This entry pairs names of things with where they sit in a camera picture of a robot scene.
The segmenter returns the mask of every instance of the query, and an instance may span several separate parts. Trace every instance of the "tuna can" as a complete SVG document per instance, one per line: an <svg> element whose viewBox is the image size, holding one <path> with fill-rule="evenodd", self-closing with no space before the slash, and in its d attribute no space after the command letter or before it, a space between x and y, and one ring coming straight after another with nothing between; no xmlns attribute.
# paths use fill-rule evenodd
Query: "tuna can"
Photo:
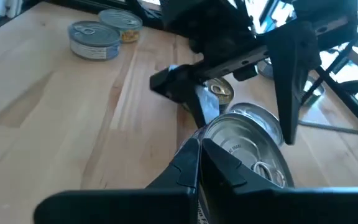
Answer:
<svg viewBox="0 0 358 224"><path fill-rule="evenodd" d="M278 119L265 108L252 103L237 103L228 109L228 113L239 113L253 119L274 140L279 147L284 143L284 137Z"/></svg>
<svg viewBox="0 0 358 224"><path fill-rule="evenodd" d="M119 30L122 43L135 42L140 37L142 19L130 12L107 9L99 13L100 22Z"/></svg>
<svg viewBox="0 0 358 224"><path fill-rule="evenodd" d="M245 166L279 187L293 187L290 170L278 146L250 117L237 113L220 115L204 128L198 138L210 138Z"/></svg>
<svg viewBox="0 0 358 224"><path fill-rule="evenodd" d="M119 32L95 21L75 22L68 27L70 48L89 60L109 60L119 53Z"/></svg>
<svg viewBox="0 0 358 224"><path fill-rule="evenodd" d="M234 90L224 78L212 78L205 82L208 91L217 96L219 100L219 112L223 113L234 98Z"/></svg>

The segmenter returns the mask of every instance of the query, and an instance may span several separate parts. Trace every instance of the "stacked cans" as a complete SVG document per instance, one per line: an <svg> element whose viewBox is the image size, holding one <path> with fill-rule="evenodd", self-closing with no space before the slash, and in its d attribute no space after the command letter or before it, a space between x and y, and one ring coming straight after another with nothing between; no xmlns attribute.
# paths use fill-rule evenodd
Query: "stacked cans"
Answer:
<svg viewBox="0 0 358 224"><path fill-rule="evenodd" d="M108 9L99 13L101 22L80 21L68 27L70 48L88 60L118 56L121 43L139 39L142 20L127 11Z"/></svg>

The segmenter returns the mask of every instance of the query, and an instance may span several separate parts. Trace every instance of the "wood grain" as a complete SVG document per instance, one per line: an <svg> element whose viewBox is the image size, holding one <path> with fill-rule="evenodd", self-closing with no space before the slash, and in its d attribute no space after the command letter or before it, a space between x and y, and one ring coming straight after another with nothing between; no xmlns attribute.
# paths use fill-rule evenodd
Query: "wood grain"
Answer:
<svg viewBox="0 0 358 224"><path fill-rule="evenodd" d="M0 28L0 223L32 223L35 206L67 189L142 188L196 130L180 105L149 90L170 64L194 63L187 40L144 27L107 62L68 48L67 26L95 15L40 3ZM237 82L233 103L277 115L271 80ZM358 128L330 91L309 121ZM283 155L298 187L358 186L358 136L299 127Z"/></svg>

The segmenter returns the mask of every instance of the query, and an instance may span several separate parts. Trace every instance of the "can rim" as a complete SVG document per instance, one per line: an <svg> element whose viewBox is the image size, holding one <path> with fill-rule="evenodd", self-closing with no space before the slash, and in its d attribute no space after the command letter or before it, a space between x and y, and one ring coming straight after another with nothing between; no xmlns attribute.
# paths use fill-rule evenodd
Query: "can rim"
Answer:
<svg viewBox="0 0 358 224"><path fill-rule="evenodd" d="M108 30L110 30L111 32L114 32L117 35L117 38L115 40L110 41L109 43L103 43L103 44L95 44L95 43L89 43L89 42L85 42L81 39L78 39L75 37L73 30L75 29L74 26L75 25L81 25L83 23L88 23L88 24L97 24L99 26L103 26L104 28L107 28ZM110 47L114 44L120 44L121 41L121 35L120 32L110 26L107 26L103 23L100 23L98 21L78 21L78 22L74 22L72 24L70 24L68 26L68 36L70 38L70 40L74 40L75 42L78 42L80 44L89 46L89 47Z"/></svg>
<svg viewBox="0 0 358 224"><path fill-rule="evenodd" d="M281 147L284 144L284 136L283 136L283 132L282 132L281 126L280 126L280 120L274 114L272 114L269 110L267 110L263 106L253 104L253 103L248 103L248 102L236 103L236 104L232 105L228 111L231 111L232 113L236 113L233 110L233 108L238 105L245 105L245 106L251 106L251 107L257 108L258 110L261 110L263 113L265 113L268 117L271 117L272 118L271 120L275 123L275 126L280 130L280 136L278 136L279 142L276 142L276 144L279 147Z"/></svg>
<svg viewBox="0 0 358 224"><path fill-rule="evenodd" d="M130 28L124 27L124 26L113 25L113 24L111 24L111 23L109 22L108 19L106 20L106 18L103 18L103 14L107 14L107 13L124 13L124 14L127 14L128 16L132 16L134 19L136 19L136 20L139 22L139 25L138 25L138 26L134 26L134 27L130 27ZM143 20L142 20L139 16L137 16L137 15L135 15L135 14L129 12L129 11L125 11L125 10L105 9L105 10L102 10L102 11L100 11L100 12L98 13L98 17L99 17L99 20L100 20L101 22L103 22L103 23L105 23L105 24L107 24L107 25L109 25L109 26L116 27L116 28L118 28L118 29L123 29L123 30L140 29L140 28L142 28L142 26L143 26Z"/></svg>
<svg viewBox="0 0 358 224"><path fill-rule="evenodd" d="M218 116L217 118L213 119L210 124L206 127L205 132L202 135L202 138L208 138L208 133L210 131L210 129L217 125L218 122L221 122L222 120L228 119L227 117L231 117L232 119L236 119L239 120L241 122L248 122L250 125L252 125L253 128L255 128L257 130L258 133L260 133L262 135L262 137L264 138L264 140L267 141L267 143L269 145L271 145L271 151L273 156L275 157L275 159L277 159L277 162L280 164L280 167L282 168L283 171L283 175L286 178L287 181L287 186L286 187L294 187L294 182L292 179L292 175L290 172L290 169L288 167L288 164L286 162L286 160L284 159L283 154L281 153L280 149L278 148L278 146L276 145L275 141L272 139L272 137L263 129L263 127L261 127L258 123L256 123L254 120L252 120L251 118L248 118L242 114L238 114L238 113L228 113L228 114L222 114L221 116Z"/></svg>
<svg viewBox="0 0 358 224"><path fill-rule="evenodd" d="M230 104L230 102L234 99L234 94L235 94L235 92L234 92L233 86L232 86L224 77L219 77L219 78L212 78L212 79L210 79L210 80L206 80L206 81L205 81L205 84L206 84L206 87L207 87L207 88L209 88L208 82L211 82L211 81L213 81L213 80L222 82L223 85L225 85L225 87L228 87L228 88L229 88L229 90L230 90L230 92L231 92L229 101L228 101L227 103L221 103L221 104L219 103L219 105L226 105L226 106L228 106L228 105Z"/></svg>

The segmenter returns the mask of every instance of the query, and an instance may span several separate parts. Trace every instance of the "can lid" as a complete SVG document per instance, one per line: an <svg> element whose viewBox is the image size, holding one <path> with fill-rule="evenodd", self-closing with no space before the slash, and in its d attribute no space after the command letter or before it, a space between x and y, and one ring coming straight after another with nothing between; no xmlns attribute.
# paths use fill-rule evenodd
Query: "can lid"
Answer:
<svg viewBox="0 0 358 224"><path fill-rule="evenodd" d="M224 78L212 78L205 82L208 91L215 94L220 105L229 104L234 98L234 90Z"/></svg>
<svg viewBox="0 0 358 224"><path fill-rule="evenodd" d="M229 109L230 113L239 113L258 123L278 146L284 143L284 137L278 119L265 108L252 103L237 103Z"/></svg>
<svg viewBox="0 0 358 224"><path fill-rule="evenodd" d="M108 47L120 41L120 33L95 21L75 22L68 27L71 39L92 47Z"/></svg>
<svg viewBox="0 0 358 224"><path fill-rule="evenodd" d="M239 113L220 115L206 126L201 138L211 139L278 186L293 186L291 173L277 144L250 116Z"/></svg>
<svg viewBox="0 0 358 224"><path fill-rule="evenodd" d="M117 10L117 9L107 9L99 13L99 19L101 22L117 27L119 29L138 29L142 26L142 19L133 15L130 12Z"/></svg>

